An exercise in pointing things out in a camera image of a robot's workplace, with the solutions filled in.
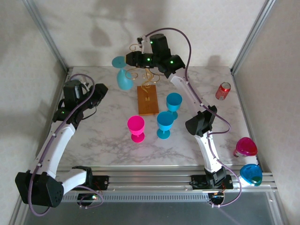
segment glass base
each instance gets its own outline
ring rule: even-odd
[[[168,111],[168,112],[172,113],[174,120],[178,118],[178,113],[176,111],[175,112]]]
[[[170,136],[171,132],[169,130],[163,132],[161,129],[157,130],[157,136],[160,139],[167,139]]]
[[[131,139],[135,143],[141,143],[145,139],[145,134],[141,133],[140,135],[131,135]]]

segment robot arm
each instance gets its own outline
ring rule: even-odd
[[[83,94],[83,88],[83,84],[78,80],[65,83],[63,90],[65,98],[61,100],[54,114],[45,144],[28,171],[17,174],[15,182],[24,203],[29,203],[28,196],[30,195],[31,203],[34,205],[57,207],[68,191],[81,184],[91,186],[92,172],[89,167],[75,166],[71,171],[56,179],[56,171],[62,154],[83,119],[83,112],[88,108],[98,106],[108,90],[105,85],[96,84],[93,93],[85,88],[87,93]],[[59,132],[55,133],[60,126],[62,127]],[[32,193],[29,191],[31,179],[33,179]]]
[[[211,136],[209,137],[211,150],[208,144],[208,134],[212,130],[215,115],[208,112],[203,105],[208,105],[208,109],[215,113],[217,113],[217,108],[209,106],[200,97],[201,95],[198,91],[192,88],[191,81],[184,79],[186,75],[188,76],[185,71],[185,64],[180,56],[171,55],[171,50],[163,34],[152,35],[149,37],[149,40],[145,36],[137,40],[142,52],[134,51],[127,54],[126,63],[137,68],[158,68],[180,90],[192,116],[190,120],[186,121],[186,128],[196,138],[200,146],[204,158],[206,180],[211,188],[220,185],[221,181],[226,177],[226,170],[217,162],[218,154]],[[145,45],[151,45],[153,53],[146,53],[146,49],[149,48]],[[201,99],[201,104],[199,104],[197,97]]]

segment white wall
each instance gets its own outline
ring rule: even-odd
[[[292,225],[300,221],[300,1],[277,0],[236,75],[260,160]]]
[[[45,138],[64,73],[22,1],[0,0],[0,224],[8,224],[25,172]]]
[[[265,0],[34,0],[69,66],[110,66],[136,38],[162,27],[185,32],[192,66],[231,66]],[[164,32],[186,62],[188,45]]]

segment wooden block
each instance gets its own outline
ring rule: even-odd
[[[156,86],[151,85],[146,88],[145,92],[141,86],[137,86],[137,103],[139,106],[139,115],[155,115],[159,114],[158,109],[158,96],[156,94]]]

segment cable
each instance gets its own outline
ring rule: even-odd
[[[55,130],[55,132],[52,134],[51,138],[49,139],[49,141],[48,141],[48,143],[47,143],[47,145],[46,145],[46,147],[45,147],[45,149],[44,149],[44,151],[43,151],[43,153],[42,153],[42,155],[41,155],[41,158],[39,159],[39,161],[38,161],[38,163],[37,163],[36,168],[34,169],[34,171],[33,171],[33,173],[32,173],[32,176],[31,176],[31,178],[30,178],[30,181],[29,181],[29,187],[28,187],[28,205],[29,205],[30,211],[31,211],[35,216],[37,216],[37,217],[42,217],[42,216],[44,216],[45,214],[47,214],[48,211],[50,210],[50,207],[48,207],[48,208],[46,209],[46,211],[43,212],[43,213],[37,213],[37,212],[34,211],[33,206],[32,206],[32,199],[31,199],[31,195],[32,195],[32,187],[33,187],[33,179],[34,179],[35,175],[37,174],[38,169],[42,166],[42,162],[43,162],[43,160],[44,160],[44,158],[45,158],[45,156],[46,156],[46,154],[47,154],[47,152],[48,152],[48,150],[49,150],[49,148],[50,148],[52,142],[54,141],[54,139],[55,139],[57,133],[58,133],[58,132],[62,129],[62,127],[66,124],[67,120],[72,116],[72,114],[73,114],[79,107],[81,107],[84,103],[86,103],[86,102],[90,99],[90,97],[92,97],[92,95],[94,94],[94,91],[95,91],[95,82],[94,82],[94,80],[93,80],[90,76],[88,76],[88,75],[86,75],[86,74],[75,74],[75,75],[73,75],[73,76],[70,77],[70,80],[71,80],[72,78],[74,78],[75,76],[79,76],[79,75],[80,75],[80,76],[87,77],[87,78],[89,78],[89,79],[92,81],[92,83],[93,83],[92,91],[91,91],[90,95],[89,95],[83,102],[81,102],[78,106],[76,106],[76,107],[70,112],[70,114],[65,118],[65,120],[58,126],[58,128],[57,128],[57,129]]]
[[[103,196],[102,196],[100,193],[98,193],[97,191],[95,191],[95,190],[93,190],[93,189],[91,189],[91,188],[89,188],[89,187],[83,186],[83,185],[78,185],[77,188],[84,188],[84,189],[86,189],[86,190],[89,190],[89,191],[93,192],[94,194],[98,195],[98,196],[101,198],[101,203],[100,203],[99,205],[85,206],[86,209],[91,209],[91,208],[99,207],[100,205],[103,204]],[[83,197],[80,199],[80,202],[79,202],[80,208],[82,207],[81,203],[83,202],[83,199],[84,199],[86,196],[88,196],[88,195],[85,195],[85,196],[83,196]]]
[[[149,34],[146,35],[146,37],[148,37],[149,35],[153,34],[153,33],[156,33],[158,31],[161,31],[161,30],[174,30],[174,31],[177,31],[179,32],[180,34],[182,34],[184,36],[184,38],[186,39],[187,43],[188,43],[188,47],[189,47],[189,55],[188,55],[188,60],[187,60],[187,65],[186,65],[186,70],[185,70],[185,79],[186,81],[188,82],[188,66],[189,66],[189,63],[190,63],[190,60],[191,60],[191,56],[192,56],[192,46],[191,46],[191,43],[188,39],[188,37],[186,36],[185,33],[183,33],[181,30],[179,29],[176,29],[176,28],[171,28],[171,27],[167,27],[167,28],[160,28],[160,29],[157,29],[155,31],[152,31],[150,32]],[[235,202],[241,195],[242,193],[242,183],[240,182],[240,179],[239,177],[228,167],[226,166],[225,164],[223,164],[217,157],[216,155],[214,154],[214,152],[212,151],[212,148],[211,148],[211,143],[210,143],[210,136],[211,135],[219,135],[219,134],[225,134],[227,132],[229,132],[231,130],[231,125],[228,121],[226,121],[224,118],[222,118],[221,116],[219,116],[218,114],[214,113],[212,110],[210,110],[208,107],[206,107],[201,99],[198,97],[198,95],[196,94],[195,90],[193,89],[192,85],[190,83],[187,84],[189,86],[189,88],[191,89],[192,93],[194,94],[194,96],[196,97],[196,99],[198,100],[198,102],[200,103],[200,105],[205,109],[207,110],[208,112],[210,112],[211,114],[213,114],[214,116],[218,117],[219,119],[221,119],[223,122],[225,122],[227,125],[228,125],[228,130],[226,131],[222,131],[222,132],[211,132],[211,133],[208,133],[207,135],[207,139],[208,139],[208,144],[209,144],[209,147],[210,147],[210,152],[211,154],[213,155],[214,159],[216,159],[216,161],[218,163],[220,163],[223,167],[225,167],[227,170],[229,170],[235,177],[236,179],[238,180],[239,184],[240,184],[240,192],[238,194],[238,196],[236,198],[234,198],[233,200],[231,200],[230,202],[226,203],[226,204],[221,204],[221,205],[218,205],[218,207],[223,207],[223,206],[227,206],[233,202]]]
[[[84,117],[82,120],[86,120],[87,118],[89,118],[89,117],[91,117],[92,115],[94,115],[96,112],[97,112],[97,106],[95,106],[95,111],[94,111],[91,115],[89,115],[89,116],[87,116],[87,117]]]

